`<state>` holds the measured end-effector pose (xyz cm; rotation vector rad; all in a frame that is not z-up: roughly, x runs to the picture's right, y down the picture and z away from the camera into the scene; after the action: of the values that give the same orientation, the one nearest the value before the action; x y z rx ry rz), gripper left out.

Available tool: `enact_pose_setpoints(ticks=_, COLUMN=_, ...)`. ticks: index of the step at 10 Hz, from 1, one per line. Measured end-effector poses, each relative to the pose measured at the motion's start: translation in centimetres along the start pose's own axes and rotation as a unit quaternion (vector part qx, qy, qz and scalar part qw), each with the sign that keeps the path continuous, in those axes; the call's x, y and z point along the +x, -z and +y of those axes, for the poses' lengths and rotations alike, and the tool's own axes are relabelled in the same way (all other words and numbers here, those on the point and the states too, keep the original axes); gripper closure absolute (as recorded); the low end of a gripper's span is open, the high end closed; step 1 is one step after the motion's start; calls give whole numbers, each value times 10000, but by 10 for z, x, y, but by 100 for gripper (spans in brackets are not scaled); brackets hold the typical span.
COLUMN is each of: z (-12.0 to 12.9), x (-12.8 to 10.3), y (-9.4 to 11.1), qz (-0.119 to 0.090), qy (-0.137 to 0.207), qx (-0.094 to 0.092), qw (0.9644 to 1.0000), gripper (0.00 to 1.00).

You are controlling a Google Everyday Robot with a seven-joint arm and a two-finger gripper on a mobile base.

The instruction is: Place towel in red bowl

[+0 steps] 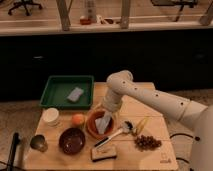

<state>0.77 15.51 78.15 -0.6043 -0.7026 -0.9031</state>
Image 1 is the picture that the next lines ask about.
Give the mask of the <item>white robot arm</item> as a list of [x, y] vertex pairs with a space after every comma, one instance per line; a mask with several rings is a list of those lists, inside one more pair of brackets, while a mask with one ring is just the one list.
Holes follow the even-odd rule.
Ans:
[[190, 171], [213, 171], [213, 105], [203, 105], [190, 99], [139, 87], [133, 82], [128, 70], [107, 77], [108, 90], [102, 106], [111, 112], [122, 106], [122, 97], [127, 95], [139, 102], [173, 118], [194, 132], [189, 160]]

